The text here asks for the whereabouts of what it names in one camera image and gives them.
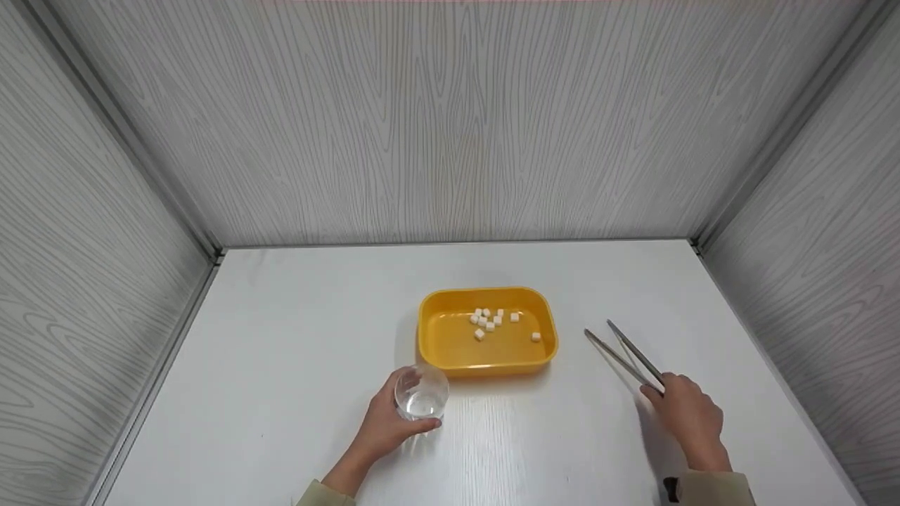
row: hand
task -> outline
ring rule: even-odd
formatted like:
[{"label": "hand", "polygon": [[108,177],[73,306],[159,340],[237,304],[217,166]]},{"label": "hand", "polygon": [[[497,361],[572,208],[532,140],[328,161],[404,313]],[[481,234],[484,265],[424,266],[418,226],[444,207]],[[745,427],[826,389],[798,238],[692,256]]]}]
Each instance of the hand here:
[{"label": "hand", "polygon": [[394,405],[393,387],[407,367],[397,369],[369,402],[363,423],[350,447],[337,464],[322,478],[331,490],[355,497],[372,464],[397,449],[408,437],[441,426],[436,418],[404,420]]},{"label": "hand", "polygon": [[696,471],[731,472],[728,451],[722,445],[723,413],[699,385],[684,375],[662,374],[665,396],[648,385],[641,393],[650,400],[662,425],[681,445],[688,467]]},{"label": "hand", "polygon": [[441,420],[437,418],[411,421],[404,420],[397,413],[393,389],[397,379],[408,369],[410,367],[402,367],[391,373],[382,389],[369,402],[369,411],[366,412],[348,453],[353,451],[374,462],[397,449],[410,436],[441,426]]}]

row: person's left hand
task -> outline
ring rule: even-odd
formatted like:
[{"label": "person's left hand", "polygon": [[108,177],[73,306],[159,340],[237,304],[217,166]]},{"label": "person's left hand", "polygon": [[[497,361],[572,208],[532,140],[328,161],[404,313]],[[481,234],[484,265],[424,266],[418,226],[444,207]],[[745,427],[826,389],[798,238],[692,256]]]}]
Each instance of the person's left hand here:
[{"label": "person's left hand", "polygon": [[369,402],[369,411],[365,413],[359,432],[347,449],[348,454],[353,453],[365,462],[373,464],[397,449],[410,436],[441,426],[441,420],[437,418],[404,420],[397,412],[393,388],[397,378],[407,369],[409,367],[401,367],[391,373],[382,389]]}]

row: clear drinking glass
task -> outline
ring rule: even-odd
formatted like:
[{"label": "clear drinking glass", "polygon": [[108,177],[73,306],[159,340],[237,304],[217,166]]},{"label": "clear drinking glass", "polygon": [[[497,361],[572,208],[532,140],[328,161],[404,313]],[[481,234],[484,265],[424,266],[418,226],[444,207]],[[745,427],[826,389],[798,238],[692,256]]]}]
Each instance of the clear drinking glass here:
[{"label": "clear drinking glass", "polygon": [[408,367],[394,385],[397,412],[406,420],[443,418],[449,396],[447,377],[428,364]]}]

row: table surface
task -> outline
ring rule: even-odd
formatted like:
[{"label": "table surface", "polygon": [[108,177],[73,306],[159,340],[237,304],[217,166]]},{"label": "table surface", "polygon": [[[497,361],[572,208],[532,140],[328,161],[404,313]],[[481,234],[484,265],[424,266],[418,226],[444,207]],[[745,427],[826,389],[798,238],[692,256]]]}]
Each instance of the table surface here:
[{"label": "table surface", "polygon": [[362,504],[666,504],[684,466],[637,383],[584,337],[614,321],[722,407],[763,504],[859,503],[683,240],[232,250],[112,488],[112,506],[289,506],[415,358],[435,290],[525,285],[560,347],[543,373],[453,382],[443,428],[369,474]]}]

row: water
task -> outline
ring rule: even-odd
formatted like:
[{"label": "water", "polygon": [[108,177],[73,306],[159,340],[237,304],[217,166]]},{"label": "water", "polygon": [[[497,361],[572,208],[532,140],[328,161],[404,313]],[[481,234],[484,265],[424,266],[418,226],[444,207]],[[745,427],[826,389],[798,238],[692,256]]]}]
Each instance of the water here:
[{"label": "water", "polygon": [[426,391],[412,393],[401,408],[401,415],[409,420],[444,416],[444,401],[440,395]]}]

